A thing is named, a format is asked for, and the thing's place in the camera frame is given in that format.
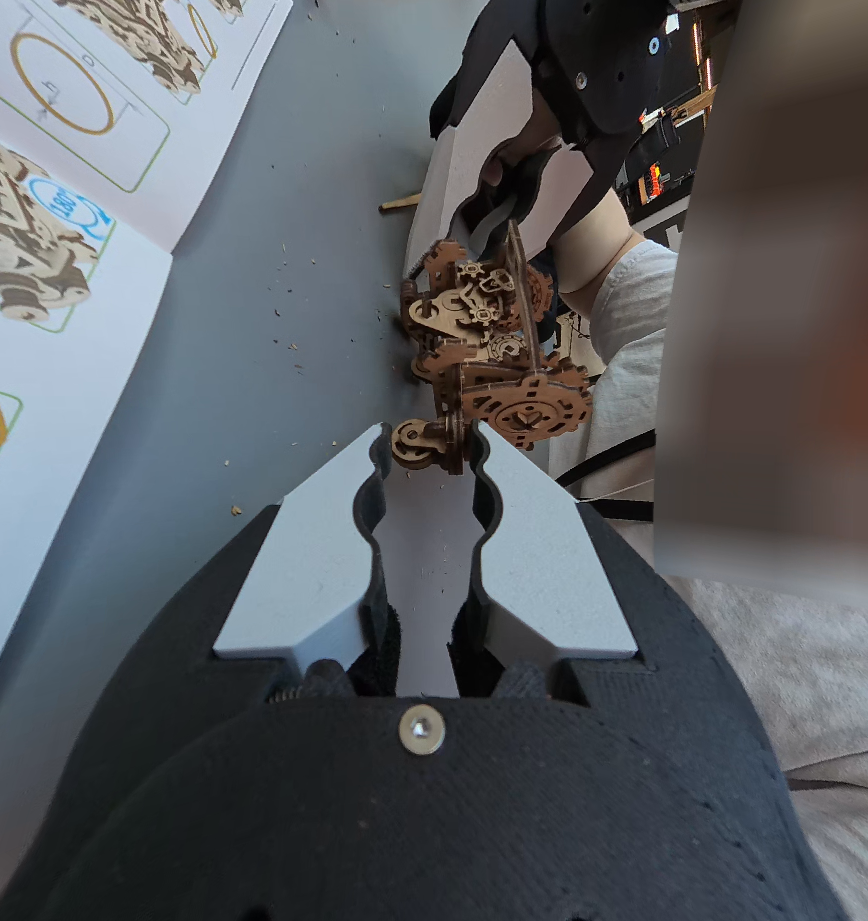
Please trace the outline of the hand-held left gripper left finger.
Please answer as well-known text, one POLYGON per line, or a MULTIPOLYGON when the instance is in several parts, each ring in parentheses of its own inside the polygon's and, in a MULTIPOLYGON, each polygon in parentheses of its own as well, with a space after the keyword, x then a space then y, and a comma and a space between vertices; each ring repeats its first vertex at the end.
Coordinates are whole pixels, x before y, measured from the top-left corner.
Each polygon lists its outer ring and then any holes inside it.
POLYGON ((386 512, 392 428, 371 425, 287 494, 220 634, 221 659, 352 666, 382 650, 389 606, 373 532, 386 512))

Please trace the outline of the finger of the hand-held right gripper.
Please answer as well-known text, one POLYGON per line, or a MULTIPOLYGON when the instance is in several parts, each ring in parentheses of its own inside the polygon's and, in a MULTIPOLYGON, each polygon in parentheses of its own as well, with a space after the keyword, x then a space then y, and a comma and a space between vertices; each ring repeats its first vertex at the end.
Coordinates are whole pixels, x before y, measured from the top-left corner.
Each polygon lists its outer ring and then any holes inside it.
POLYGON ((447 238, 462 206, 478 192, 481 173, 532 116, 532 72, 510 40, 456 127, 434 146, 408 237, 405 269, 419 270, 428 251, 447 238))
POLYGON ((468 205, 470 253, 492 258, 507 236, 509 221, 515 220, 526 256, 538 255, 592 173, 584 155, 565 145, 506 168, 497 186, 484 184, 468 205))

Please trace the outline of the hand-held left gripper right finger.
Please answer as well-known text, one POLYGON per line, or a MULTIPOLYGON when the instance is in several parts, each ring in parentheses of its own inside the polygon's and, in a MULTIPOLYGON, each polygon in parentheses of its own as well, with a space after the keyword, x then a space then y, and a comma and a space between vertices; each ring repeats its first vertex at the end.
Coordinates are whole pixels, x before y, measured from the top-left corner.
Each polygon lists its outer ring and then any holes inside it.
POLYGON ((471 596, 481 642, 503 666, 518 661, 630 660, 637 645, 575 498, 489 425, 474 422, 471 596))

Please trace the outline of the wooden mechanical puzzle model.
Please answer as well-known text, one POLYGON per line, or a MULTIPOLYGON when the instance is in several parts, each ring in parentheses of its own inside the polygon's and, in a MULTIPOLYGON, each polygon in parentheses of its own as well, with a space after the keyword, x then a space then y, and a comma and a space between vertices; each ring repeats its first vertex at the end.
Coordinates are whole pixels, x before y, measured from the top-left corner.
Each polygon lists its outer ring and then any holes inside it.
POLYGON ((431 421, 394 428, 392 455, 406 470, 436 464, 461 474, 476 421, 529 451, 589 420, 587 370, 557 352, 544 354, 538 340, 536 322, 550 310, 553 281, 531 265, 522 276, 512 262, 506 247, 495 259, 471 260, 446 238, 421 262, 428 290, 415 278, 403 282, 402 323, 418 348, 412 373, 431 386, 437 411, 431 421))

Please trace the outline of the person's right forearm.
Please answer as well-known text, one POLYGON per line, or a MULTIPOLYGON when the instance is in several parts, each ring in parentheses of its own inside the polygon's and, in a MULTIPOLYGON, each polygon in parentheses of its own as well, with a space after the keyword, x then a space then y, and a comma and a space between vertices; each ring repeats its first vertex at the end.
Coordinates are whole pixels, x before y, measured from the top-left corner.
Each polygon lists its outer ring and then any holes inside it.
POLYGON ((644 240, 643 234, 629 224, 615 190, 608 190, 598 205, 552 246, 561 299, 588 319, 609 272, 644 240))

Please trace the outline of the grey desk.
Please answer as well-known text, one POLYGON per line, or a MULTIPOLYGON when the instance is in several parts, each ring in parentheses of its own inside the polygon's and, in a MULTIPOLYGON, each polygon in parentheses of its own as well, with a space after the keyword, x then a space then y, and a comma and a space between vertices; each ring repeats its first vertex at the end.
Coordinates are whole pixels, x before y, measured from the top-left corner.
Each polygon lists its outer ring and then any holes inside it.
POLYGON ((0 893, 164 604, 370 424, 420 416, 391 319, 428 110, 484 2, 295 2, 0 660, 0 893))

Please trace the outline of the person's white shirt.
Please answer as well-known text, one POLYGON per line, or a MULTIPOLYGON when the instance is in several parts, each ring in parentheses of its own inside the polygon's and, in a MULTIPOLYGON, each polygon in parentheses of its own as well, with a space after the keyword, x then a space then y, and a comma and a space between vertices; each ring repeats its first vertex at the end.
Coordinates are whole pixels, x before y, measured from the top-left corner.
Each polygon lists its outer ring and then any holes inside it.
POLYGON ((552 445, 550 473, 559 476, 640 436, 647 436, 649 444, 572 485, 578 498, 654 498, 658 384, 677 258, 654 241, 640 241, 600 284, 589 334, 604 370, 591 391, 589 421, 552 445))

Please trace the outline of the white instruction booklet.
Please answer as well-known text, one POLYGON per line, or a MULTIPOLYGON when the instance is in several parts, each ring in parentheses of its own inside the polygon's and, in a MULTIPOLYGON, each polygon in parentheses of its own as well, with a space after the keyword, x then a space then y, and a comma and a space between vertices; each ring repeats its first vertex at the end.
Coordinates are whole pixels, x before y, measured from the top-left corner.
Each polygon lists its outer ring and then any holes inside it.
POLYGON ((292 6, 0 2, 0 657, 292 6))

